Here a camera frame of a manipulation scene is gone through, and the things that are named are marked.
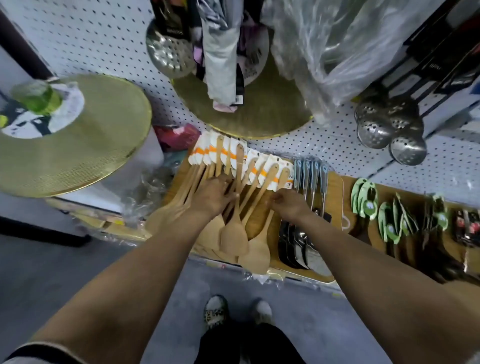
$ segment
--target black pants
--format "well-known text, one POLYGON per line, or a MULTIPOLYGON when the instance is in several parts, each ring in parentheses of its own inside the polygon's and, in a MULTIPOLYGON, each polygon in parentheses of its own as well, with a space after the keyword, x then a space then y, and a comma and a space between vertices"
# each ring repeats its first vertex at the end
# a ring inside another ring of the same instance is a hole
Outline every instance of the black pants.
POLYGON ((305 364, 279 328, 235 323, 217 326, 202 336, 195 364, 238 364, 240 355, 248 357, 251 364, 305 364))

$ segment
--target sneaker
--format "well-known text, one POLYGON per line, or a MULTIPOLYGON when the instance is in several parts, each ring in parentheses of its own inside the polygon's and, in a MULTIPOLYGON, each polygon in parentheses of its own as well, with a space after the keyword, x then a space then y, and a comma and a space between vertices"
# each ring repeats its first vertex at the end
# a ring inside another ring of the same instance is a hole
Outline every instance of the sneaker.
POLYGON ((204 320, 208 329, 211 330, 226 323, 228 318, 228 303, 225 297, 215 295, 210 298, 204 310, 204 320))
POLYGON ((253 307, 253 320, 255 324, 266 323, 273 325, 272 308, 267 301, 259 300, 253 307))

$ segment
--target hand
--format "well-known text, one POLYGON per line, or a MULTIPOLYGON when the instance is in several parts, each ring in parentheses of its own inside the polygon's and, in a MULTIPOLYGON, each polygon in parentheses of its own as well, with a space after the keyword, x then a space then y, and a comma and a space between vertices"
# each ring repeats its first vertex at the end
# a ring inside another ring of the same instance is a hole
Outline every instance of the hand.
POLYGON ((225 195, 230 182, 232 179, 223 173, 218 177, 206 180, 193 195, 192 208, 203 211, 210 219, 220 215, 229 202, 238 197, 235 189, 225 195))
POLYGON ((300 225, 305 216, 312 214, 303 196, 293 190, 282 188, 272 199, 272 210, 292 224, 300 225))

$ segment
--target leg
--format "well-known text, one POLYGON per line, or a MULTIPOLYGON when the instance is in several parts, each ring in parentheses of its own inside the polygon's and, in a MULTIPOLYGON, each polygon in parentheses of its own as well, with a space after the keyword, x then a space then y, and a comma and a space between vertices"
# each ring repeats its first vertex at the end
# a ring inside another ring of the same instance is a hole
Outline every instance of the leg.
POLYGON ((257 303, 253 317, 255 327, 247 344, 251 364, 305 364, 282 330, 273 325, 272 309, 267 302, 257 303))
POLYGON ((229 319, 225 298, 213 296, 205 306, 204 318, 208 330, 200 340, 195 364, 238 364, 240 338, 229 319))

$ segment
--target person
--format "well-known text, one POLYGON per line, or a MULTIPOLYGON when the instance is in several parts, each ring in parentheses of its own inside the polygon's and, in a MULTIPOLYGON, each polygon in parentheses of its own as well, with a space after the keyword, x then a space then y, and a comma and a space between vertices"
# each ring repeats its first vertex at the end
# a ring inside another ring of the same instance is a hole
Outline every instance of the person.
MULTIPOLYGON (((6 362, 139 363, 196 237, 238 198, 226 194, 229 182, 225 175, 208 180, 180 217, 86 284, 6 362)), ((276 192, 272 209, 307 233, 393 363, 479 362, 480 320, 440 284, 332 227, 292 190, 276 192)), ((303 363, 272 325, 268 304, 259 302, 256 311, 254 347, 247 350, 251 363, 303 363), (255 347, 255 341, 268 337, 271 345, 255 347)), ((236 331, 222 297, 208 302, 205 319, 210 330, 201 339, 196 363, 238 362, 239 349, 231 345, 236 331)))

